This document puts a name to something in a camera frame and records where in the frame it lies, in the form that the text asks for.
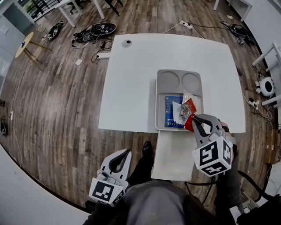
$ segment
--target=white wall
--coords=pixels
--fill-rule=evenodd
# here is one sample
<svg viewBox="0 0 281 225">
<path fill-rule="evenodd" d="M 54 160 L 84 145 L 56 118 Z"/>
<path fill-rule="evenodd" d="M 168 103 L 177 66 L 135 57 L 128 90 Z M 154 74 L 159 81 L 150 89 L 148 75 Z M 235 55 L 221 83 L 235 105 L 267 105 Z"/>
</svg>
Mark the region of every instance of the white wall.
<svg viewBox="0 0 281 225">
<path fill-rule="evenodd" d="M 1 225 L 81 225 L 88 215 L 41 188 L 0 145 Z"/>
</svg>

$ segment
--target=leg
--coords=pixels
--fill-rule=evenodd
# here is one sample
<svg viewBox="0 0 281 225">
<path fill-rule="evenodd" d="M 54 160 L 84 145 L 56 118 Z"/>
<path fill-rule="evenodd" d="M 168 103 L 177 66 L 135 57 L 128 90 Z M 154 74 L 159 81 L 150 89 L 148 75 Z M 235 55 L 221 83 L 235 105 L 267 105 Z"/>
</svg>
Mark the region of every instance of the leg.
<svg viewBox="0 0 281 225">
<path fill-rule="evenodd" d="M 273 64 L 271 64 L 265 71 L 267 72 L 270 71 L 276 64 L 278 64 L 278 60 L 276 60 Z"/>
<path fill-rule="evenodd" d="M 232 5 L 232 3 L 233 3 L 233 0 L 229 0 L 229 4 L 228 4 L 228 6 L 231 6 L 231 5 Z"/>
<path fill-rule="evenodd" d="M 264 57 L 267 56 L 270 51 L 273 50 L 273 44 L 271 44 L 270 49 L 268 49 L 265 53 L 262 53 L 253 63 L 252 66 L 256 66 L 259 62 L 263 60 Z"/>
<path fill-rule="evenodd" d="M 113 11 L 118 15 L 119 15 L 119 12 L 115 9 L 115 7 L 111 4 L 111 3 L 108 3 L 108 5 L 110 5 L 111 9 L 113 9 Z"/>
<path fill-rule="evenodd" d="M 220 0 L 216 0 L 215 5 L 214 5 L 214 11 L 216 11 L 216 8 L 218 7 L 219 1 Z"/>
<path fill-rule="evenodd" d="M 75 6 L 75 8 L 77 9 L 78 13 L 80 16 L 83 16 L 83 12 L 81 11 L 81 9 L 79 8 L 79 6 L 77 5 L 77 3 L 75 2 L 75 0 L 72 0 L 73 5 Z"/>
<path fill-rule="evenodd" d="M 24 53 L 27 55 L 27 57 L 40 69 L 42 70 L 32 59 L 31 55 L 29 55 L 28 51 L 26 51 L 26 49 L 24 50 Z"/>
<path fill-rule="evenodd" d="M 252 6 L 248 5 L 248 8 L 247 8 L 246 12 L 244 13 L 243 17 L 240 20 L 241 22 L 243 22 L 245 20 L 245 18 L 248 15 L 251 8 L 252 8 Z"/>
<path fill-rule="evenodd" d="M 123 6 L 123 3 L 122 3 L 120 0 L 117 0 L 117 1 L 120 3 L 120 5 L 121 5 L 122 7 L 124 7 L 124 6 Z"/>
<path fill-rule="evenodd" d="M 97 0 L 94 0 L 93 3 L 95 4 L 95 6 L 97 7 L 98 13 L 100 14 L 101 18 L 104 19 L 104 13 L 101 10 L 101 7 L 99 5 L 99 3 L 97 2 Z"/>
<path fill-rule="evenodd" d="M 42 47 L 42 48 L 45 48 L 45 49 L 47 49 L 47 50 L 52 51 L 52 49 L 47 48 L 47 47 L 45 47 L 45 46 L 43 46 L 43 45 L 37 44 L 37 43 L 35 43 L 35 42 L 30 41 L 29 43 L 34 44 L 34 45 L 37 45 L 37 46 L 39 46 L 39 47 Z"/>
<path fill-rule="evenodd" d="M 151 180 L 151 170 L 154 159 L 150 142 L 145 142 L 142 152 L 142 158 L 139 160 L 132 175 L 127 179 L 131 186 L 142 184 Z"/>
<path fill-rule="evenodd" d="M 67 19 L 67 21 L 70 23 L 70 25 L 72 27 L 75 27 L 75 23 L 73 22 L 73 20 L 69 17 L 69 15 L 66 13 L 66 11 L 62 8 L 62 7 L 59 7 L 61 13 L 65 16 L 65 18 Z"/>
<path fill-rule="evenodd" d="M 262 102 L 262 106 L 268 105 L 268 104 L 270 104 L 270 103 L 272 103 L 272 102 L 275 102 L 275 101 L 277 101 L 277 100 L 280 100 L 280 99 L 281 99 L 281 94 L 280 94 L 280 95 L 277 95 L 277 96 L 274 97 L 274 98 L 271 98 L 271 99 L 268 99 L 268 100 Z"/>
<path fill-rule="evenodd" d="M 29 53 L 30 56 L 35 57 L 27 48 L 25 48 L 25 50 L 27 51 L 27 53 Z"/>
</svg>

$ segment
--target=table leg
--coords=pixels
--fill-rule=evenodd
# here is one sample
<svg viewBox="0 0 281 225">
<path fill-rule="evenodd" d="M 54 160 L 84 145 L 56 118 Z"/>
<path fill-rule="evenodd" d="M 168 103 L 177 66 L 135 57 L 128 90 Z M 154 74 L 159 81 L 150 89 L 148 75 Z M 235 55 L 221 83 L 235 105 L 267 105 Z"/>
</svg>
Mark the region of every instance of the table leg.
<svg viewBox="0 0 281 225">
<path fill-rule="evenodd" d="M 32 60 L 32 57 L 29 55 L 28 51 L 25 49 L 23 50 L 24 53 L 27 55 L 27 57 L 31 60 L 31 62 L 33 62 L 40 70 L 42 70 L 38 65 L 37 63 L 35 63 L 33 60 Z"/>
<path fill-rule="evenodd" d="M 72 27 L 75 27 L 75 23 L 73 22 L 73 20 L 69 17 L 69 15 L 67 14 L 67 12 L 62 8 L 62 7 L 59 7 L 61 13 L 65 16 L 65 18 L 67 19 L 67 21 L 70 23 L 70 25 Z"/>
<path fill-rule="evenodd" d="M 233 0 L 229 0 L 229 4 L 228 4 L 228 6 L 231 6 L 231 5 L 232 5 L 232 3 L 233 3 Z"/>
<path fill-rule="evenodd" d="M 220 0 L 216 0 L 216 2 L 215 2 L 215 5 L 214 5 L 214 10 L 215 10 L 215 11 L 216 11 L 216 8 L 218 7 L 219 1 L 220 1 Z"/>
<path fill-rule="evenodd" d="M 83 16 L 83 12 L 81 11 L 81 9 L 79 8 L 79 6 L 77 5 L 77 3 L 75 2 L 75 0 L 72 0 L 73 5 L 75 6 L 75 9 L 77 9 L 78 13 L 80 16 Z"/>
<path fill-rule="evenodd" d="M 97 2 L 97 0 L 93 0 L 93 3 L 95 4 L 95 6 L 97 7 L 98 13 L 100 14 L 101 18 L 104 19 L 104 13 L 101 10 L 101 7 L 99 5 L 99 3 Z"/>
<path fill-rule="evenodd" d="M 39 47 L 42 47 L 42 48 L 45 48 L 45 49 L 47 49 L 47 50 L 52 51 L 52 49 L 47 48 L 47 47 L 45 47 L 45 46 L 43 46 L 43 45 L 41 45 L 41 44 L 37 44 L 37 43 L 35 43 L 35 42 L 33 42 L 33 41 L 30 41 L 29 43 L 34 44 L 34 45 L 37 45 L 37 46 L 39 46 Z"/>
<path fill-rule="evenodd" d="M 248 15 L 248 13 L 249 13 L 249 11 L 250 11 L 251 8 L 252 8 L 251 6 L 248 6 L 246 12 L 244 13 L 243 17 L 242 17 L 241 20 L 240 20 L 241 22 L 243 22 L 243 21 L 245 20 L 245 18 L 246 18 L 246 16 Z"/>
<path fill-rule="evenodd" d="M 31 56 L 33 56 L 33 57 L 35 57 L 27 48 L 25 48 L 25 50 L 31 55 Z"/>
</svg>

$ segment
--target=person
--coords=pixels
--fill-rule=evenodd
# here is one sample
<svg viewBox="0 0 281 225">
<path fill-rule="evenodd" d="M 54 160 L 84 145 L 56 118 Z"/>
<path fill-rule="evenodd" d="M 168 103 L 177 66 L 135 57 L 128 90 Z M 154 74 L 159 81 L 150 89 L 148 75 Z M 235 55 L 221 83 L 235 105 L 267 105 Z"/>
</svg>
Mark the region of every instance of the person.
<svg viewBox="0 0 281 225">
<path fill-rule="evenodd" d="M 231 136 L 226 124 L 222 124 Z M 174 186 L 171 181 L 151 179 L 153 149 L 145 142 L 132 175 L 130 187 L 115 207 L 97 203 L 83 225 L 235 225 L 230 213 L 233 206 L 241 206 L 238 178 L 238 151 L 233 145 L 232 168 L 219 174 L 216 183 L 216 215 L 208 212 L 199 199 Z"/>
</svg>

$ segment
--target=power strip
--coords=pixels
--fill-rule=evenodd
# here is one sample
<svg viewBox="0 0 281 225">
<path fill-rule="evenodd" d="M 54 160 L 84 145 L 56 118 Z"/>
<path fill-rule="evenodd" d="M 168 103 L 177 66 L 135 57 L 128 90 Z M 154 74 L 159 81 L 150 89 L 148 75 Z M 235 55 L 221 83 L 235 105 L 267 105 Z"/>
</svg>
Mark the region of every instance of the power strip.
<svg viewBox="0 0 281 225">
<path fill-rule="evenodd" d="M 181 24 L 182 26 L 184 26 L 184 27 L 187 27 L 187 28 L 190 29 L 190 30 L 193 28 L 192 25 L 189 25 L 189 24 L 186 23 L 185 21 L 181 21 L 180 24 Z"/>
<path fill-rule="evenodd" d="M 254 101 L 254 99 L 250 98 L 248 103 L 254 107 L 255 110 L 259 110 L 259 100 Z"/>
</svg>

